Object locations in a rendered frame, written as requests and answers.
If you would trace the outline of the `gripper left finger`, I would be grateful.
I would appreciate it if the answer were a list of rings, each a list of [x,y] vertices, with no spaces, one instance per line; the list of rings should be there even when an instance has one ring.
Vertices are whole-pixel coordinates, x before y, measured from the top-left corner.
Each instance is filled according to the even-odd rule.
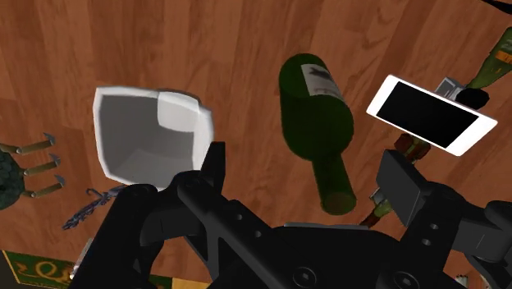
[[[207,266],[208,289],[277,289],[263,235],[272,229],[238,200],[222,196],[226,146],[210,144],[200,170],[180,172],[165,190],[131,185],[117,196],[70,289],[156,289],[149,281],[165,241],[184,237]]]

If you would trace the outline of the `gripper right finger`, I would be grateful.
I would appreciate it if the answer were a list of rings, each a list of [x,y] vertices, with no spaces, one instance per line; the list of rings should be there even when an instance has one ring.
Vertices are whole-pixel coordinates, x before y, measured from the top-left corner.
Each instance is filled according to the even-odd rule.
[[[491,289],[512,289],[512,202],[470,204],[390,149],[382,155],[377,184],[407,228],[377,289],[464,289],[444,272],[452,250],[463,253]]]

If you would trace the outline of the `olive bottle with brown neck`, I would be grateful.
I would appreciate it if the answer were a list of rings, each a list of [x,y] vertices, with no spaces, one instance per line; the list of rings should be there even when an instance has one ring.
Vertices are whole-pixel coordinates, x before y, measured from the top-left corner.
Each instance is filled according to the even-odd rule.
[[[423,158],[431,149],[428,142],[420,140],[407,133],[402,133],[397,141],[394,143],[394,148],[412,164],[415,164],[419,159]],[[371,195],[370,200],[374,203],[373,211],[360,223],[361,226],[368,228],[377,224],[382,217],[392,212],[393,209],[378,187]]]

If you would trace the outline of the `blue-grey corkscrew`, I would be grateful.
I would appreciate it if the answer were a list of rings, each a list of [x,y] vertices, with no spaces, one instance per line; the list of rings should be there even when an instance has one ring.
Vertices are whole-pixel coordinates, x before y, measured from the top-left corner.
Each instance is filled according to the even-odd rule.
[[[98,192],[93,188],[88,188],[85,192],[88,195],[90,192],[94,192],[98,197],[96,200],[87,204],[82,209],[77,211],[71,218],[69,218],[63,225],[62,230],[68,230],[76,227],[80,222],[84,221],[94,210],[102,205],[107,204],[112,198],[117,197],[118,193],[123,190],[126,185],[115,186],[108,191]]]

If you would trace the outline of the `white phone with black screen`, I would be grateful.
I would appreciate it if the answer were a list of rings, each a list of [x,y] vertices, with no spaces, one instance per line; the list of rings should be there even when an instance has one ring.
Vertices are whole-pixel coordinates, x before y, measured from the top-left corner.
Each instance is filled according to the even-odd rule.
[[[382,82],[366,113],[454,156],[497,125],[489,116],[393,75]]]

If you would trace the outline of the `white square cup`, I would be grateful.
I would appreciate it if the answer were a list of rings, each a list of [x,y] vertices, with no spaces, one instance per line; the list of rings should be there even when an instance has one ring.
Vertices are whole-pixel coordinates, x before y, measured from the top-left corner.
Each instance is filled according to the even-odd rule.
[[[212,111],[182,90],[99,86],[93,119],[103,173],[125,185],[165,189],[202,167],[214,138]]]

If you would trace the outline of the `dark green wine bottle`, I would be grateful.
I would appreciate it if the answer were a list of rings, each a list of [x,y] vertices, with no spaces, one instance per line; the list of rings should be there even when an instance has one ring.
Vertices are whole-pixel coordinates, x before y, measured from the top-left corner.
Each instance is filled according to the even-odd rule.
[[[357,199],[342,152],[354,135],[353,115],[324,61],[298,53],[278,77],[281,129],[288,148],[313,166],[322,210],[343,215]]]

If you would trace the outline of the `green and yellow patterned book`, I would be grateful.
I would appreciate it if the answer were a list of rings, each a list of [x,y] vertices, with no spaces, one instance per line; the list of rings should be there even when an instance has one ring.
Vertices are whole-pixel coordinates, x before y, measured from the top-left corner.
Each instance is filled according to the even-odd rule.
[[[71,261],[27,255],[0,250],[0,260],[4,260],[8,276],[14,277],[17,285],[33,286],[36,289],[67,289],[75,264]],[[157,289],[206,289],[207,283],[180,278],[151,275],[149,281]]]

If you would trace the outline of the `olive bottle with orange label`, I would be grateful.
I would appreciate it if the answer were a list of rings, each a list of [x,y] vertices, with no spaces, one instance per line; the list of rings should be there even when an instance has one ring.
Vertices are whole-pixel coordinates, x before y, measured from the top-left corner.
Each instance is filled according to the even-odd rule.
[[[476,76],[466,85],[445,77],[435,89],[435,93],[466,107],[479,110],[489,101],[489,93],[484,88],[512,71],[512,26],[508,27],[488,56],[483,61]]]

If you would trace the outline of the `green clawed creature figure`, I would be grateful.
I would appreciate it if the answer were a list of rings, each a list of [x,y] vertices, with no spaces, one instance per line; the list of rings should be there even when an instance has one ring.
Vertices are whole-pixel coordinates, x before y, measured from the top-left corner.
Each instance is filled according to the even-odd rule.
[[[49,171],[61,164],[61,159],[57,155],[50,154],[51,161],[35,167],[23,168],[12,157],[13,154],[27,155],[55,145],[56,139],[53,135],[44,133],[44,136],[46,140],[25,146],[0,142],[0,210],[12,206],[21,196],[37,199],[60,190],[66,184],[62,176],[55,175],[57,182],[53,185],[40,190],[27,190],[25,188],[25,177]]]

